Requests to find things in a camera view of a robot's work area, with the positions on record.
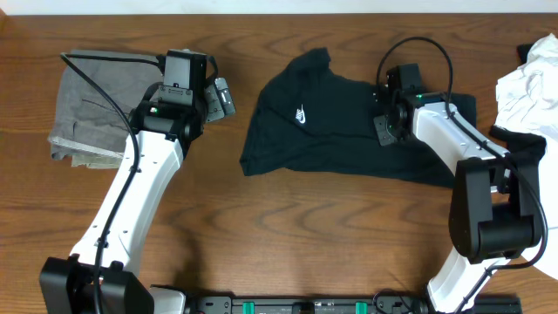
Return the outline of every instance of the gray cloth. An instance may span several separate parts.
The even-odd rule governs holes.
[[[86,155],[86,154],[74,154],[71,157],[71,166],[79,167],[86,166],[91,169],[114,169],[119,168],[121,158],[105,157],[100,155]]]
[[[74,50],[71,53],[157,61],[153,56],[109,51]],[[126,114],[140,103],[148,86],[162,80],[159,69],[153,65],[85,59],[72,62],[101,86]],[[78,164],[95,163],[99,167],[99,160],[102,160],[99,156],[111,157],[106,160],[114,167],[114,158],[122,158],[126,137],[127,130],[111,105],[66,67],[58,90],[56,120],[48,137],[52,159],[79,155]]]

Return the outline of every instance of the nike logo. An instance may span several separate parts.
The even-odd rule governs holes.
[[[295,118],[300,122],[300,124],[304,124],[306,122],[306,116],[304,115],[304,108],[303,105],[300,105],[300,109],[296,109],[296,116]]]

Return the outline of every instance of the t-shirt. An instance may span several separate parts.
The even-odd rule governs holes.
[[[380,146],[376,86],[338,76],[329,64],[325,48],[309,51],[263,88],[240,160],[245,175],[286,167],[453,185],[452,172],[425,143]],[[473,96],[453,94],[452,103],[476,125]]]

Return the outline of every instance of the wooden surface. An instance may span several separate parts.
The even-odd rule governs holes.
[[[556,15],[9,17],[0,37],[0,311],[45,311],[45,259],[68,255],[115,175],[50,159],[61,51],[204,51],[234,94],[237,114],[206,127],[165,192],[146,241],[145,286],[371,295],[417,292],[438,272],[451,248],[451,190],[284,169],[244,177],[238,160],[260,90],[321,46],[333,72],[371,82],[392,44],[423,35],[449,51],[454,91],[477,97],[486,133],[496,80],[517,66],[514,47],[557,24]],[[446,64],[427,44],[402,47],[385,69],[417,61],[433,90],[446,86]],[[517,293],[526,313],[558,309],[558,283],[536,269],[499,272],[483,292]]]
[[[6,13],[4,13],[2,9],[0,9],[0,31],[2,31],[3,22],[5,19],[6,19]]]

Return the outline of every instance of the clothing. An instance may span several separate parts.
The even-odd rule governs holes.
[[[452,172],[425,143],[379,145],[376,87],[334,74],[329,63],[325,48],[309,51],[263,88],[240,160],[244,174],[286,167],[451,187]],[[454,94],[453,103],[475,126],[475,98]]]
[[[78,50],[71,53],[157,61],[153,56],[130,53]],[[73,59],[72,62],[101,86],[126,114],[140,103],[148,86],[161,81],[159,69],[152,65],[88,59]],[[127,135],[111,105],[66,67],[58,90],[54,127],[48,137],[52,159],[79,154],[78,164],[95,163],[100,167],[100,163],[106,162],[106,165],[118,167],[115,158],[122,158]],[[111,158],[99,159],[99,156]]]
[[[544,137],[546,153],[539,163],[541,203],[548,221],[548,246],[535,265],[558,279],[558,39],[550,34],[537,41],[527,55],[527,62],[498,80],[496,126],[518,133]],[[526,249],[523,256],[531,259],[537,248]]]

